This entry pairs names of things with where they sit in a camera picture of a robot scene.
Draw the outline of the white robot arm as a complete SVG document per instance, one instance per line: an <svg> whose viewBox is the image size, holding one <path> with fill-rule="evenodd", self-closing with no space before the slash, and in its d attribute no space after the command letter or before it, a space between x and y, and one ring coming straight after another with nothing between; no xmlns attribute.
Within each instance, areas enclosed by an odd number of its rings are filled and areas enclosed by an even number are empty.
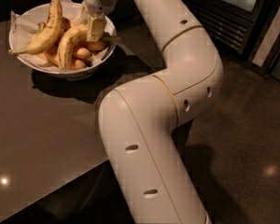
<svg viewBox="0 0 280 224"><path fill-rule="evenodd" d="M117 0L84 0L98 25ZM181 0L134 0L164 69L117 86L98 122L135 224L212 224L172 139L172 132L216 99L223 66L200 22Z"/></svg>

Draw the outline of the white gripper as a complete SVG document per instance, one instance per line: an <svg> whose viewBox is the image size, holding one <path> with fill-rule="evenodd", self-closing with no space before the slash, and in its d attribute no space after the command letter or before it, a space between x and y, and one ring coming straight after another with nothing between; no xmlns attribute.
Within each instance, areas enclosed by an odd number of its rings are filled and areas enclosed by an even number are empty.
<svg viewBox="0 0 280 224"><path fill-rule="evenodd" d="M83 1L80 10L80 23L88 24L87 41L97 42L105 31L105 15L114 10L118 0Z"/></svg>

